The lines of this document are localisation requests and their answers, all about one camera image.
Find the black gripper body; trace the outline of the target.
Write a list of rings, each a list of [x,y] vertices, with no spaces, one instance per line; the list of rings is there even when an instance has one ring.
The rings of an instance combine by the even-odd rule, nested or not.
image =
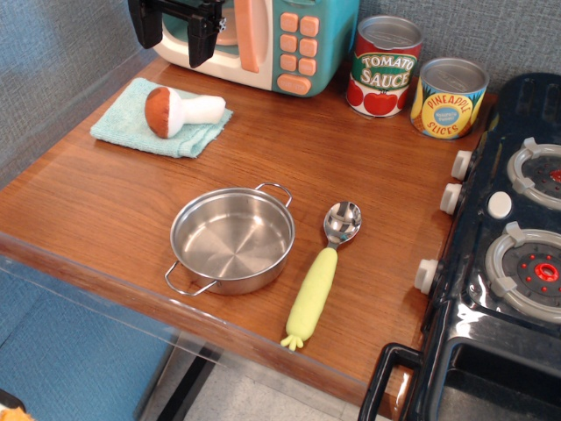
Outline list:
[[[224,1],[146,1],[146,11],[166,14],[185,21],[195,32],[221,32],[226,26]]]

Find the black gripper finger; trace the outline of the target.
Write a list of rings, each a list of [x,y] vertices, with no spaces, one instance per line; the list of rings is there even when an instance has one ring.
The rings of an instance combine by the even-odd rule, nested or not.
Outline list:
[[[162,40],[162,12],[157,1],[129,0],[128,9],[139,44],[149,49]]]
[[[188,61],[191,68],[201,66],[213,56],[219,34],[219,16],[193,16],[188,21]]]

